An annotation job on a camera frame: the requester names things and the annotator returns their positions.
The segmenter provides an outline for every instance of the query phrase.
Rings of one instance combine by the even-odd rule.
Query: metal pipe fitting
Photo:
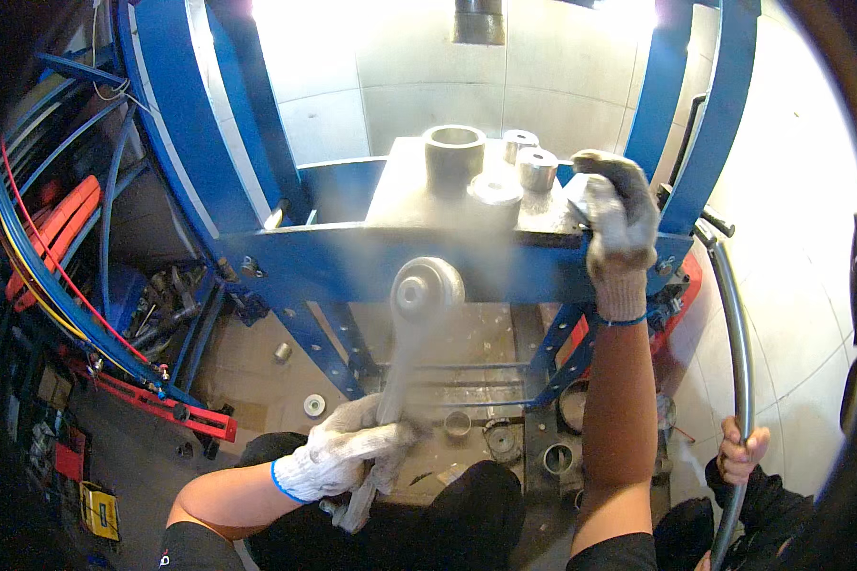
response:
[[[553,476],[560,476],[571,469],[575,463],[575,455],[571,448],[562,443],[553,444],[543,452],[541,458],[543,468]]]
[[[455,410],[444,417],[444,432],[451,439],[462,439],[469,433],[471,424],[472,421],[467,413],[462,410]]]
[[[517,152],[517,177],[521,187],[532,193],[547,193],[556,181],[558,159],[539,147],[526,147]]]
[[[289,362],[289,357],[292,356],[292,346],[288,343],[280,343],[276,346],[276,350],[273,352],[273,358],[279,364],[286,364]]]
[[[502,0],[456,0],[454,28],[450,41],[455,44],[504,46]]]
[[[521,131],[520,129],[504,131],[502,139],[504,141],[503,158],[509,165],[513,165],[517,161],[517,152],[521,149],[540,146],[539,137],[530,131]]]
[[[441,125],[425,131],[428,191],[440,197],[462,197],[469,181],[482,172],[485,140],[482,131],[466,125]]]
[[[306,415],[311,418],[317,418],[320,417],[320,415],[323,414],[323,411],[327,408],[327,401],[325,401],[323,396],[320,394],[309,394],[305,397],[303,407]]]
[[[524,189],[513,179],[482,174],[469,184],[467,195],[483,224],[493,229],[510,229],[517,224]]]

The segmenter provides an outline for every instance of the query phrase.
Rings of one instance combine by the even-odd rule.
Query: bolt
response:
[[[657,272],[657,275],[665,278],[669,276],[673,272],[673,264],[676,262],[675,256],[667,257],[666,259],[662,259],[657,262],[657,265],[654,267],[654,271]]]

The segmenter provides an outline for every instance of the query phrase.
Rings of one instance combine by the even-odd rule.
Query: metal ring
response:
[[[556,181],[558,158],[539,147],[526,147],[517,152],[517,177],[521,186],[533,193],[547,193]]]
[[[540,144],[539,137],[534,133],[520,129],[504,131],[502,139],[504,141],[503,159],[511,165],[517,161],[518,151],[526,147],[538,147]]]
[[[311,418],[320,417],[327,408],[327,401],[320,394],[309,394],[305,397],[305,414]]]

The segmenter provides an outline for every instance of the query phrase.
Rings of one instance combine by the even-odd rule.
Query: gloved hand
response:
[[[647,268],[657,259],[657,206],[639,166],[617,154],[580,151],[576,173],[590,175],[585,190],[594,238],[588,274],[597,313],[607,322],[632,322],[646,309]]]
[[[393,490],[399,463],[419,439],[407,422],[378,427],[380,394],[369,394],[336,407],[326,420],[311,429],[308,443],[273,462],[279,489],[299,502],[314,502],[361,485],[365,460],[375,460],[378,489]]]

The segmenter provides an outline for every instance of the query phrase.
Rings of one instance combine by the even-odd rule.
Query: curved metal pipe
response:
[[[110,295],[108,294],[108,244],[111,235],[111,203],[114,202],[114,187],[118,183],[118,170],[120,170],[120,157],[124,154],[124,144],[127,142],[127,134],[133,124],[133,113],[137,110],[136,105],[130,105],[124,123],[120,126],[118,143],[114,147],[114,155],[111,157],[111,167],[108,169],[108,181],[105,183],[105,194],[101,203],[101,245],[99,259],[99,287],[101,288],[101,312],[108,318],[111,311]]]
[[[724,242],[718,242],[710,234],[696,232],[708,249],[711,266],[717,277],[717,287],[720,289],[721,303],[724,305],[724,318],[727,320],[727,333],[730,338],[730,356],[733,361],[734,409],[737,416],[737,426],[741,442],[752,433],[753,428],[753,391],[752,391],[752,358],[749,348],[749,334],[746,326],[746,314],[742,300],[739,298],[737,281],[733,268],[727,256]],[[711,546],[711,569],[719,571],[730,548],[733,531],[737,527],[739,512],[743,507],[746,496],[746,485],[734,487],[724,514],[717,528],[714,544]]]

